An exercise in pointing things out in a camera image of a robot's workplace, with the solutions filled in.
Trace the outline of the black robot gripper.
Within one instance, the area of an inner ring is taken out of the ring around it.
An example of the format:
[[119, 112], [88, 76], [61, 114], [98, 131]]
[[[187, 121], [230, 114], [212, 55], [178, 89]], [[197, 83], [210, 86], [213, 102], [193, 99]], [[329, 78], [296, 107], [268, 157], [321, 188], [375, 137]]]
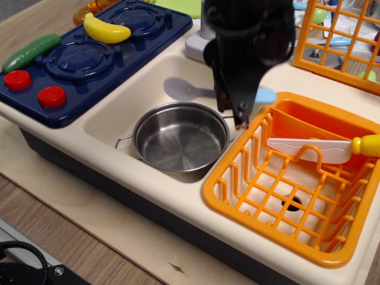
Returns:
[[216, 38], [204, 50], [212, 69], [217, 107], [233, 110], [236, 129], [249, 126], [259, 82], [295, 49], [291, 1], [205, 1]]

